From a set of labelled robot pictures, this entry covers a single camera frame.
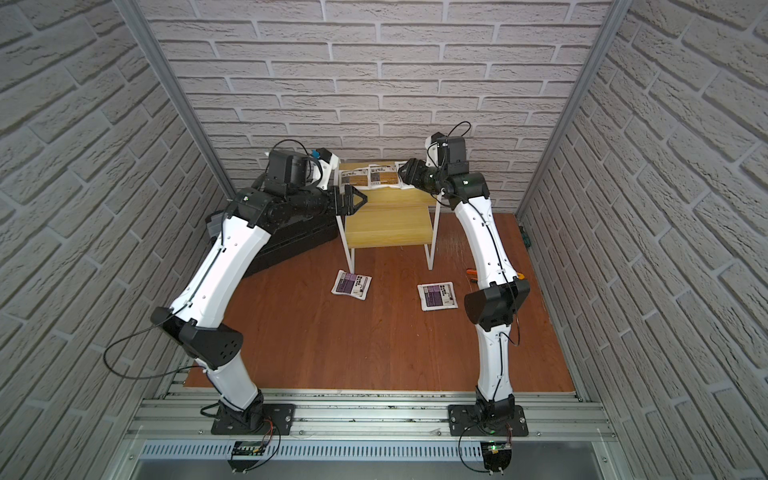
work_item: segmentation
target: yellow wooden shelf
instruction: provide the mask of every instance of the yellow wooden shelf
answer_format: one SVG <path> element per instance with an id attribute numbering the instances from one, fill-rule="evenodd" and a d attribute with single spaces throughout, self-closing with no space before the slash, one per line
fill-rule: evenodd
<path id="1" fill-rule="evenodd" d="M 346 218 L 349 248 L 396 247 L 432 242 L 432 219 L 424 207 L 368 208 Z"/>

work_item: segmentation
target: aluminum frame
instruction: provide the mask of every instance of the aluminum frame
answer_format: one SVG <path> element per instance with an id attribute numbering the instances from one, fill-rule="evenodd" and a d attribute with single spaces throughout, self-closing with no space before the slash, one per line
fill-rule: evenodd
<path id="1" fill-rule="evenodd" d="M 154 73 L 160 84 L 168 93 L 171 103 L 174 104 L 179 118 L 184 122 L 184 126 L 190 132 L 195 144 L 203 154 L 205 163 L 208 164 L 216 178 L 221 190 L 228 199 L 235 197 L 235 187 L 230 180 L 227 171 L 221 163 L 216 153 L 213 143 L 211 143 L 208 134 L 205 132 L 200 119 L 192 108 L 192 104 L 184 93 L 179 79 L 176 77 L 173 68 L 170 66 L 160 43 L 152 33 L 147 18 L 141 11 L 137 0 L 115 0 L 118 10 L 125 19 L 125 24 L 131 34 L 136 38 L 136 42 L 144 51 L 149 65 L 154 69 Z"/>
<path id="2" fill-rule="evenodd" d="M 184 387 L 186 378 L 186 373 L 176 374 L 163 398 L 145 399 L 140 403 L 104 478 L 130 478 L 145 442 L 150 440 L 176 439 L 188 443 L 255 438 L 211 435 L 213 420 L 200 416 L 199 410 L 216 402 L 219 395 L 212 388 Z M 296 404 L 291 435 L 283 439 L 297 445 L 304 441 L 353 440 L 397 441 L 403 445 L 437 442 L 453 446 L 457 438 L 450 435 L 447 406 L 475 402 L 473 392 L 322 389 L 263 389 L 263 392 L 266 402 Z M 591 442 L 606 479 L 629 478 L 626 459 L 602 404 L 581 402 L 575 392 L 518 393 L 515 399 L 525 409 L 530 435 L 514 438 L 514 442 Z M 489 439 L 493 438 L 472 436 L 465 440 L 468 445 L 475 445 Z"/>

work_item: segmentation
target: brown floor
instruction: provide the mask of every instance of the brown floor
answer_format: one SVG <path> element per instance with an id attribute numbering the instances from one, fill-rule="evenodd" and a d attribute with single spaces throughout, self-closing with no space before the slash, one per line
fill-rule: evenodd
<path id="1" fill-rule="evenodd" d="M 521 345 L 510 346 L 512 387 L 571 392 L 515 217 L 495 219 L 512 265 L 531 282 L 520 311 Z M 463 298 L 477 286 L 466 278 L 474 262 L 458 219 L 440 218 L 433 271 L 422 246 L 357 250 L 356 256 L 357 273 L 373 277 L 364 301 L 330 293 L 339 269 L 346 270 L 341 239 L 240 282 L 224 322 L 245 337 L 242 356 L 253 381 L 266 388 L 474 390 L 478 341 Z M 447 281 L 459 308 L 422 312 L 416 285 Z M 210 383 L 195 369 L 186 385 Z"/>

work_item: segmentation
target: brick wall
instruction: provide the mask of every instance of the brick wall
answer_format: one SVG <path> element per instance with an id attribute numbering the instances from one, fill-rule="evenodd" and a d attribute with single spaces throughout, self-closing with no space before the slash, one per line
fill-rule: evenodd
<path id="1" fill-rule="evenodd" d="M 0 3 L 0 478 L 100 478 L 156 387 L 101 353 L 190 279 L 223 194 L 111 2 Z"/>
<path id="2" fill-rule="evenodd" d="M 766 13 L 635 0 L 523 217 L 637 478 L 768 472 Z"/>
<path id="3" fill-rule="evenodd" d="M 468 120 L 473 170 L 500 211 L 522 198 L 609 6 L 141 4 L 238 187 L 285 137 L 343 160 L 425 159 L 425 137 Z"/>

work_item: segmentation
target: cable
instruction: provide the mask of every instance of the cable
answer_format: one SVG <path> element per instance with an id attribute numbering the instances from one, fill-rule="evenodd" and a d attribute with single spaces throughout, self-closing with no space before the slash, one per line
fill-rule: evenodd
<path id="1" fill-rule="evenodd" d="M 224 219 L 227 218 L 227 211 L 221 212 L 221 246 L 224 246 Z"/>
<path id="2" fill-rule="evenodd" d="M 515 343 L 515 342 L 512 342 L 512 339 L 511 339 L 511 338 L 509 338 L 509 335 L 507 335 L 506 333 L 502 332 L 502 335 L 503 335 L 503 336 L 505 336 L 505 337 L 507 337 L 507 340 L 509 340 L 509 342 L 510 342 L 512 345 L 514 345 L 514 346 L 520 346 L 520 319 L 518 318 L 518 314 L 517 314 L 517 313 L 515 314 L 515 323 L 517 323 L 517 324 L 518 324 L 518 342 L 517 342 L 517 343 Z"/>
<path id="3" fill-rule="evenodd" d="M 479 426 L 480 426 L 480 422 L 477 422 L 477 423 L 475 423 L 474 425 L 470 425 L 469 427 L 467 427 L 467 428 L 465 428 L 465 429 L 464 429 L 464 432 L 462 432 L 462 434 L 461 434 L 461 435 L 459 435 L 459 436 L 458 436 L 458 459 L 462 461 L 462 463 L 464 464 L 464 466 L 465 466 L 466 468 L 469 468 L 469 469 L 470 469 L 470 470 L 472 470 L 473 472 L 477 472 L 477 473 L 488 473 L 488 472 L 490 472 L 490 470 L 478 470 L 478 469 L 476 469 L 476 468 L 472 468 L 472 467 L 470 467 L 469 465 L 467 465 L 467 463 L 464 461 L 464 458 L 462 457 L 462 437 L 463 437 L 463 436 L 464 436 L 464 434 L 467 432 L 467 430 L 471 429 L 472 427 L 479 427 Z"/>
<path id="4" fill-rule="evenodd" d="M 204 417 L 208 417 L 209 419 L 215 419 L 216 418 L 216 414 L 215 413 L 208 413 L 208 412 L 206 412 L 206 410 L 210 410 L 213 407 L 218 407 L 218 406 L 219 406 L 219 402 L 211 403 L 210 405 L 206 405 L 204 407 L 201 407 L 200 408 L 200 414 L 202 416 L 204 416 Z"/>
<path id="5" fill-rule="evenodd" d="M 436 201 L 437 203 L 441 204 L 443 207 L 451 208 L 451 206 L 450 206 L 450 205 L 446 205 L 446 204 L 444 204 L 443 202 L 441 202 L 440 200 L 438 200 L 438 199 L 437 199 L 437 197 L 435 197 L 435 194 L 430 194 L 430 195 L 432 196 L 432 198 L 434 198 L 434 199 L 435 199 L 435 201 Z"/>
<path id="6" fill-rule="evenodd" d="M 469 133 L 469 131 L 472 129 L 472 124 L 471 124 L 471 123 L 469 123 L 467 120 L 464 120 L 464 121 L 460 121 L 460 122 L 458 122 L 456 125 L 454 125 L 454 126 L 453 126 L 453 128 L 451 129 L 451 131 L 450 131 L 450 132 L 448 132 L 448 135 L 446 135 L 446 137 L 450 137 L 450 136 L 451 136 L 451 134 L 453 133 L 453 131 L 454 131 L 454 130 L 455 130 L 455 129 L 456 129 L 458 126 L 459 126 L 459 125 L 461 125 L 461 124 L 467 124 L 467 125 L 469 125 L 469 127 L 467 127 L 466 131 L 465 131 L 465 132 L 462 134 L 462 137 L 463 137 L 463 136 L 465 136 L 467 133 Z"/>
<path id="7" fill-rule="evenodd" d="M 272 452 L 272 455 L 270 455 L 270 457 L 269 457 L 267 460 L 264 460 L 264 461 L 263 461 L 263 462 L 261 462 L 261 463 L 256 463 L 256 464 L 255 464 L 254 466 L 252 466 L 252 467 L 248 467 L 248 468 L 246 468 L 245 470 L 243 470 L 243 473 L 245 473 L 245 472 L 250 472 L 251 470 L 254 470 L 255 468 L 259 468 L 261 465 L 264 465 L 264 464 L 266 464 L 266 463 L 267 463 L 269 460 L 271 460 L 271 459 L 272 459 L 272 457 L 274 457 L 274 456 L 275 456 L 275 454 L 276 454 L 276 453 L 278 453 L 278 452 L 280 451 L 280 441 L 283 439 L 283 436 L 280 434 L 280 427 L 278 427 L 276 423 L 273 423 L 273 425 L 274 425 L 274 427 L 275 427 L 275 430 L 277 430 L 277 448 L 275 449 L 275 451 L 274 451 L 274 452 Z"/>
<path id="8" fill-rule="evenodd" d="M 502 336 L 501 335 L 498 336 L 498 357 L 500 359 L 498 364 L 501 366 L 502 370 L 498 374 L 498 382 L 496 382 L 496 390 L 493 391 L 493 396 L 491 397 L 491 400 L 493 402 L 496 401 L 496 392 L 498 392 L 498 386 L 500 386 L 502 384 L 502 378 L 504 377 L 504 349 L 502 348 Z"/>
<path id="9" fill-rule="evenodd" d="M 183 310 L 183 309 L 184 309 L 184 308 L 186 308 L 186 307 L 187 307 L 187 305 L 186 305 L 186 304 L 184 304 L 184 306 L 182 306 L 180 309 L 178 309 L 178 310 L 176 310 L 175 312 L 173 312 L 172 314 L 170 314 L 170 315 L 169 315 L 168 317 L 166 317 L 166 319 L 165 319 L 165 320 L 163 320 L 162 322 L 160 322 L 160 323 L 158 323 L 158 324 L 155 324 L 155 325 L 153 325 L 153 326 L 149 326 L 149 327 L 147 327 L 147 328 L 145 328 L 145 329 L 143 329 L 143 330 L 139 330 L 139 331 L 138 331 L 138 332 L 136 332 L 136 333 L 132 333 L 132 334 L 131 334 L 131 335 L 129 335 L 129 336 L 124 336 L 123 338 L 121 338 L 121 339 L 119 339 L 119 340 L 115 340 L 114 342 L 112 342 L 112 343 L 111 343 L 111 344 L 110 344 L 110 345 L 109 345 L 109 346 L 108 346 L 106 349 L 104 349 L 104 352 L 101 354 L 101 361 L 104 363 L 104 366 L 106 366 L 106 367 L 107 367 L 107 370 L 109 370 L 109 371 L 110 371 L 110 372 L 112 372 L 113 374 L 115 374 L 115 375 L 119 376 L 120 378 L 122 378 L 122 379 L 126 379 L 126 380 L 151 380 L 151 379 L 159 379 L 160 377 L 163 377 L 163 376 L 166 376 L 166 375 L 170 375 L 170 374 L 172 374 L 172 373 L 179 373 L 179 372 L 181 372 L 182 370 L 186 370 L 186 369 L 196 369 L 196 368 L 202 368 L 202 367 L 201 367 L 201 366 L 199 366 L 199 365 L 192 365 L 192 366 L 183 366 L 183 367 L 181 367 L 180 369 L 171 370 L 170 372 L 165 372 L 165 373 L 158 373 L 157 375 L 149 375 L 149 376 L 129 376 L 129 375 L 123 375 L 122 373 L 115 371 L 115 369 L 114 369 L 114 368 L 112 368 L 112 366 L 110 366 L 110 365 L 109 365 L 109 362 L 107 362 L 107 352 L 109 352 L 109 351 L 110 351 L 110 349 L 112 349 L 112 347 L 114 347 L 114 346 L 115 346 L 115 345 L 117 345 L 118 343 L 122 343 L 122 342 L 124 342 L 124 341 L 126 341 L 126 340 L 129 340 L 129 339 L 132 339 L 132 338 L 134 338 L 135 336 L 141 335 L 142 333 L 146 333 L 146 332 L 149 332 L 149 331 L 150 331 L 150 330 L 152 330 L 153 328 L 157 328 L 157 327 L 159 327 L 160 325 L 162 325 L 163 323 L 166 323 L 166 322 L 167 322 L 168 320 L 170 320 L 170 319 L 171 319 L 171 318 L 172 318 L 174 315 L 176 315 L 177 313 L 179 313 L 181 310 Z"/>
<path id="10" fill-rule="evenodd" d="M 223 230 L 223 226 L 224 226 L 224 223 L 223 223 L 223 220 L 222 220 L 222 221 L 221 221 L 221 228 L 222 228 L 222 230 L 221 230 L 221 245 L 222 245 L 222 247 L 223 247 L 223 245 L 224 245 L 224 230 Z M 107 346 L 107 348 L 105 348 L 105 349 L 104 349 L 104 352 L 101 354 L 101 361 L 104 363 L 104 366 L 106 366 L 106 367 L 107 367 L 107 370 L 109 370 L 109 371 L 110 371 L 110 372 L 112 372 L 113 374 L 115 374 L 115 375 L 119 376 L 120 378 L 122 378 L 122 379 L 126 379 L 126 380 L 151 380 L 151 379 L 159 379 L 160 377 L 164 377 L 164 376 L 166 376 L 166 375 L 170 375 L 170 374 L 172 374 L 172 373 L 179 373 L 179 372 L 181 372 L 182 370 L 186 370 L 186 369 L 199 369 L 199 368 L 203 368 L 202 366 L 199 366 L 199 365 L 192 365 L 192 366 L 183 366 L 183 367 L 181 367 L 180 369 L 171 370 L 170 372 L 165 372 L 165 373 L 158 373 L 157 375 L 149 375 L 149 376 L 128 376 L 128 375 L 123 375 L 122 373 L 119 373 L 119 372 L 117 372 L 117 371 L 116 371 L 116 370 L 113 368 L 113 367 L 114 367 L 114 365 L 116 365 L 116 364 L 118 363 L 118 359 L 115 359 L 115 360 L 114 360 L 114 364 L 113 364 L 112 366 L 110 366 L 110 365 L 109 365 L 109 362 L 107 361 L 107 352 L 109 352 L 109 351 L 110 351 L 110 349 L 112 349 L 112 347 L 114 347 L 114 346 L 115 346 L 115 345 L 117 345 L 118 343 L 122 343 L 122 342 L 124 342 L 124 341 L 126 341 L 126 340 L 132 339 L 133 337 L 135 337 L 135 336 L 138 336 L 138 335 L 141 335 L 142 333 L 146 333 L 146 332 L 149 332 L 149 331 L 150 331 L 150 330 L 152 330 L 153 328 L 158 328 L 159 326 L 163 325 L 163 324 L 164 324 L 164 323 L 166 323 L 168 320 L 170 320 L 170 319 L 172 319 L 174 316 L 176 316 L 176 315 L 177 315 L 177 314 L 178 314 L 178 313 L 179 313 L 181 310 L 184 310 L 184 309 L 185 309 L 185 308 L 187 308 L 189 305 L 191 305 L 191 301 L 192 301 L 192 299 L 194 298 L 194 296 L 197 294 L 197 291 L 200 289 L 200 286 L 201 286 L 201 285 L 203 285 L 203 281 L 205 281 L 205 277 L 206 277 L 206 276 L 208 276 L 208 273 L 210 272 L 210 269 L 211 269 L 211 268 L 214 266 L 214 264 L 216 263 L 216 260 L 219 258 L 219 255 L 221 255 L 221 252 L 223 252 L 224 250 L 225 250 L 225 249 L 222 249 L 222 248 L 220 248 L 220 249 L 219 249 L 219 251 L 217 251 L 217 252 L 216 252 L 216 256 L 214 257 L 214 261 L 212 261 L 212 262 L 210 263 L 210 265 L 208 266 L 208 268 L 205 270 L 205 273 L 203 274 L 203 278 L 201 278 L 201 279 L 200 279 L 200 282 L 199 282 L 199 283 L 197 284 L 197 286 L 195 287 L 194 291 L 192 292 L 192 295 L 190 295 L 190 297 L 189 297 L 189 299 L 187 300 L 187 302 L 185 302 L 185 303 L 184 303 L 184 305 L 182 305 L 182 306 L 181 306 L 181 308 L 179 308 L 179 309 L 178 309 L 178 310 L 176 310 L 175 312 L 172 312 L 172 313 L 170 313 L 170 314 L 169 314 L 167 317 L 165 317 L 165 319 L 164 319 L 162 322 L 160 322 L 160 323 L 156 323 L 156 324 L 154 324 L 153 326 L 149 326 L 149 327 L 147 327 L 147 328 L 145 328 L 145 329 L 143 329 L 143 330 L 139 330 L 138 332 L 136 332 L 136 333 L 132 333 L 132 334 L 131 334 L 131 335 L 129 335 L 129 336 L 124 336 L 123 338 L 121 338 L 121 339 L 119 339 L 119 340 L 115 340 L 114 342 L 112 342 L 111 344 L 109 344 L 109 345 Z"/>
<path id="11" fill-rule="evenodd" d="M 306 156 L 307 156 L 307 157 L 311 157 L 311 156 L 312 156 L 312 155 L 310 155 L 309 151 L 306 149 L 306 147 L 304 146 L 304 144 L 303 144 L 303 143 L 301 143 L 300 141 L 298 141 L 298 140 L 295 140 L 295 139 L 293 139 L 293 138 L 286 138 L 285 140 L 281 140 L 281 141 L 277 142 L 277 143 L 274 145 L 274 147 L 270 148 L 270 153 L 272 152 L 272 150 L 274 150 L 275 148 L 277 148 L 277 145 L 280 145 L 280 144 L 282 144 L 283 142 L 287 142 L 287 141 L 294 141 L 294 142 L 298 143 L 299 145 L 301 145 L 301 148 L 303 148 L 303 149 L 304 149 L 304 153 L 306 154 Z"/>

